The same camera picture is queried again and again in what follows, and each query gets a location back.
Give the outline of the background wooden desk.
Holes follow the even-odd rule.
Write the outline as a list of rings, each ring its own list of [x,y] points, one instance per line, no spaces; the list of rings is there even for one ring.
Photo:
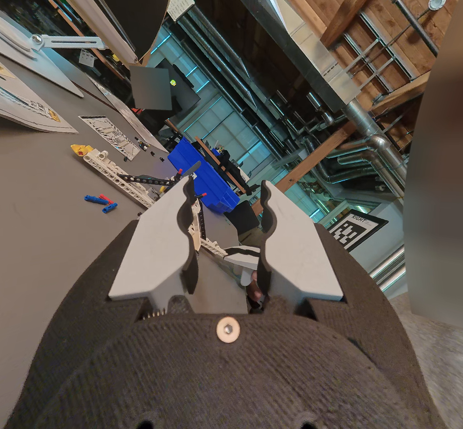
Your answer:
[[[192,143],[193,147],[204,155],[205,160],[214,168],[215,171],[217,171],[224,181],[226,181],[229,185],[234,185],[239,190],[237,191],[239,196],[244,194],[251,196],[252,193],[259,188],[259,185],[253,185],[252,187],[247,185],[246,188],[243,188],[229,172],[218,172],[219,161],[217,160],[217,157],[215,157],[212,150],[209,149],[199,137],[196,136],[194,138],[195,141]]]

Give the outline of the cluster of small lego pieces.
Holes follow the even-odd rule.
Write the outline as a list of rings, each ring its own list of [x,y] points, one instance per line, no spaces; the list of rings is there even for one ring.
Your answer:
[[[135,137],[135,141],[138,143],[138,146],[141,150],[145,152],[149,152],[152,157],[156,157],[156,153],[151,150],[151,145],[146,143],[145,141],[142,141],[140,138]]]

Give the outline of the black monitor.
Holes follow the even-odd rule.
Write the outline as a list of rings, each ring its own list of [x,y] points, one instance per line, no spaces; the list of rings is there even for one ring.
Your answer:
[[[172,116],[200,102],[193,83],[167,59],[156,67],[130,66],[130,83],[136,108]]]

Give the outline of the white lego frame yellow end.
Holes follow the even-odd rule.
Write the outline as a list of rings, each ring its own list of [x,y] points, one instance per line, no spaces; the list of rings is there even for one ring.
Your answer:
[[[127,175],[123,169],[110,161],[107,151],[100,152],[97,149],[84,145],[71,145],[71,149],[92,168],[111,181],[118,189],[128,194],[131,198],[138,201],[145,208],[150,208],[160,199],[165,192],[170,190],[183,176],[192,175],[199,167],[200,163],[195,164],[187,172],[179,171],[170,179],[160,179],[146,175]],[[149,196],[149,191],[144,187],[145,184],[164,187],[158,192],[156,198]],[[205,234],[204,214],[198,197],[195,197],[192,204],[193,222],[188,231],[194,240],[194,247],[199,252],[200,247],[204,247],[210,253],[225,258],[228,253],[222,249],[216,241],[210,241]]]

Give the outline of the white paper sheet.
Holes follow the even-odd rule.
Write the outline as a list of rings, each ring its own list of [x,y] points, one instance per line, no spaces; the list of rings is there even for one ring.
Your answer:
[[[110,101],[113,107],[124,117],[125,120],[132,126],[132,128],[138,133],[140,139],[143,140],[144,143],[149,144],[155,148],[158,148],[164,152],[168,152],[164,146],[159,143],[159,141],[153,136],[153,134],[147,130],[147,128],[142,124],[142,122],[138,119],[135,113],[126,106],[118,97],[114,96],[111,91],[109,91],[106,87],[101,85],[95,79],[87,76],[93,84],[100,90],[100,92]]]

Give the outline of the open instruction booklet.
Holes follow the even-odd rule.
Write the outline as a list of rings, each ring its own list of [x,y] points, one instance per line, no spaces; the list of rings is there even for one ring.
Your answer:
[[[4,63],[0,65],[0,114],[6,119],[37,131],[78,134],[72,125]]]

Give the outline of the blue storage bin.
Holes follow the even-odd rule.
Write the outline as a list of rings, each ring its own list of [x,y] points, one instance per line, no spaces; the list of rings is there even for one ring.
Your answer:
[[[206,193],[202,201],[210,210],[223,214],[233,211],[238,205],[239,197],[229,184],[219,176],[217,171],[186,138],[182,138],[178,142],[168,155],[168,159],[177,170],[182,169],[183,172],[197,162],[201,162],[200,167],[194,172],[194,189],[197,195]]]

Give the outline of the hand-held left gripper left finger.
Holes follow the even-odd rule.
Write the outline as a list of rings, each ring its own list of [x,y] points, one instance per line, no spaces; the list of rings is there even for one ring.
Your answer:
[[[186,176],[138,220],[108,293],[111,300],[147,298],[167,309],[176,295],[194,294],[199,266],[193,236],[194,180]]]

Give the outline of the zebra sticker sheet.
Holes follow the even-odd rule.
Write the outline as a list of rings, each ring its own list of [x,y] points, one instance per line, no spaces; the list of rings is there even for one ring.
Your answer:
[[[140,149],[106,116],[78,116],[125,158],[132,161]]]

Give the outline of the person's right hand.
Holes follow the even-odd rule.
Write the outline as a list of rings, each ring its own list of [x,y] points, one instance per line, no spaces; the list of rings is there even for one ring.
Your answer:
[[[258,287],[257,280],[258,273],[257,271],[253,271],[251,275],[251,283],[246,288],[247,295],[253,302],[259,302],[263,295],[261,289]]]

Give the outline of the white tablet stand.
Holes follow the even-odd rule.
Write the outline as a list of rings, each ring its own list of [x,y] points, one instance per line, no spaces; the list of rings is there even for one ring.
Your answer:
[[[37,73],[55,85],[83,98],[84,95],[44,52],[45,48],[98,49],[108,46],[97,36],[50,36],[24,33],[12,21],[0,18],[0,53],[8,59]]]

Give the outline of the silver ventilation duct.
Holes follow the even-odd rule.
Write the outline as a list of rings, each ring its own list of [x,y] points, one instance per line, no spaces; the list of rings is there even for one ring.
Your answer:
[[[404,196],[407,166],[402,155],[362,107],[356,96],[360,89],[350,79],[312,28],[287,0],[241,0],[256,21],[284,51],[310,87],[333,111],[342,111],[375,152],[383,170],[391,175],[391,191]]]

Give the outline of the dark grey chair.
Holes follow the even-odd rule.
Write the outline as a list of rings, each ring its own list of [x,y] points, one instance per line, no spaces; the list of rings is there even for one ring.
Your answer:
[[[260,222],[248,200],[240,202],[231,212],[224,216],[236,228],[238,236],[259,227]]]

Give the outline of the white note card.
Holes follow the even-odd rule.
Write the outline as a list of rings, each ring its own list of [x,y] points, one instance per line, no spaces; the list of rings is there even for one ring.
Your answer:
[[[195,6],[194,0],[170,0],[167,13],[174,22],[177,22],[193,6]]]

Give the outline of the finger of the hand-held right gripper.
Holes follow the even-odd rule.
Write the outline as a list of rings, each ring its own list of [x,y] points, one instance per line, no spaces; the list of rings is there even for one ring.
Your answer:
[[[250,246],[235,246],[224,249],[224,261],[242,267],[258,267],[260,248]]]

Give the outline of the black bags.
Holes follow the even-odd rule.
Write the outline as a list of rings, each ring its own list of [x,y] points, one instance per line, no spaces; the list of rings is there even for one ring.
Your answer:
[[[213,148],[212,152],[214,153],[215,157],[219,161],[218,172],[229,172],[232,177],[237,180],[237,182],[243,188],[246,188],[247,184],[246,181],[242,178],[241,172],[238,167],[232,163],[232,159],[230,153],[225,149],[216,149]]]

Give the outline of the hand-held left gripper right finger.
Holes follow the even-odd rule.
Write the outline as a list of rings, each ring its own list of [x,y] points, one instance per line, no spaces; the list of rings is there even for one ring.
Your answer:
[[[341,301],[344,293],[315,223],[270,181],[261,183],[263,237],[258,287],[296,310],[306,299]]]

